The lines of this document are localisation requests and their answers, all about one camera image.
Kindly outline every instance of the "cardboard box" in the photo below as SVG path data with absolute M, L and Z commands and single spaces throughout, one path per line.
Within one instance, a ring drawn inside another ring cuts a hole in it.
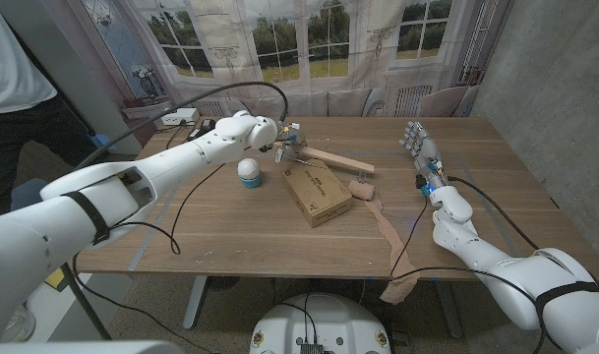
M 351 193 L 320 160 L 298 164 L 282 172 L 283 184 L 310 227 L 351 209 Z

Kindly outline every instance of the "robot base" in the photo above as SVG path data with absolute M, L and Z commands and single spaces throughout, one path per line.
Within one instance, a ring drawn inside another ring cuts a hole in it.
M 295 296 L 285 303 L 304 308 L 306 294 Z M 317 328 L 308 321 L 308 343 L 304 313 L 290 306 L 277 305 L 258 322 L 251 337 L 250 354 L 336 353 L 390 354 L 384 326 L 367 309 L 342 296 L 328 293 L 310 294 L 307 312 Z

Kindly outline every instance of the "grass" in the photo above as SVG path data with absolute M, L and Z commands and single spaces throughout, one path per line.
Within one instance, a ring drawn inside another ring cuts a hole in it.
M 347 59 L 332 59 L 329 61 L 320 60 L 310 62 L 310 78 L 329 78 L 329 77 L 346 77 L 348 72 Z M 279 83 L 288 80 L 299 79 L 299 64 L 279 68 L 267 68 L 262 70 L 262 78 L 267 83 Z
M 437 54 L 439 54 L 439 48 L 435 48 L 435 49 L 422 49 L 421 50 L 421 55 L 419 57 L 420 58 L 427 58 L 427 57 L 431 57 L 431 56 L 437 56 Z M 395 55 L 395 59 L 396 60 L 401 60 L 401 59 L 417 59 L 417 50 L 403 50 L 403 51 L 398 51 L 397 54 Z
M 194 75 L 192 75 L 192 72 L 190 71 L 190 69 L 181 68 L 176 65 L 174 67 L 177 68 L 177 73 L 179 73 L 179 75 L 187 76 L 187 77 L 194 77 Z M 204 71 L 197 71 L 197 70 L 195 70 L 194 72 L 197 75 L 197 78 L 213 79 L 213 72 L 204 72 Z

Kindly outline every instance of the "gray wall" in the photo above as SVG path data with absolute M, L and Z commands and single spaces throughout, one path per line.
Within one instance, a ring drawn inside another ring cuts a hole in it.
M 0 0 L 0 13 L 98 134 L 113 139 L 128 130 L 118 108 L 39 1 Z M 138 153 L 141 148 L 131 136 L 110 151 Z
M 599 253 L 599 1 L 515 1 L 471 115 Z

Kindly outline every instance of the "robotic arm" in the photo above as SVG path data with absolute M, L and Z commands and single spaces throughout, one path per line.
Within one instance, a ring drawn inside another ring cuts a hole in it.
M 52 271 L 83 248 L 107 246 L 136 227 L 118 227 L 96 238 L 102 236 L 96 235 L 97 219 L 106 227 L 144 221 L 171 188 L 276 137 L 271 119 L 237 112 L 204 136 L 148 158 L 70 173 L 41 190 L 43 202 L 0 215 L 0 338 L 13 311 Z
M 577 282 L 593 283 L 589 272 L 557 249 L 541 249 L 531 257 L 516 259 L 481 239 L 471 222 L 471 205 L 448 184 L 435 142 L 419 122 L 409 122 L 405 136 L 406 140 L 399 142 L 410 151 L 415 167 L 427 181 L 422 193 L 439 208 L 433 212 L 435 243 L 459 256 L 468 267 L 504 278 L 533 299 L 554 296 L 541 309 L 551 338 L 568 353 L 599 353 L 599 292 L 561 291 Z M 537 309 L 529 299 L 498 279 L 476 276 L 517 326 L 526 330 L 540 327 Z

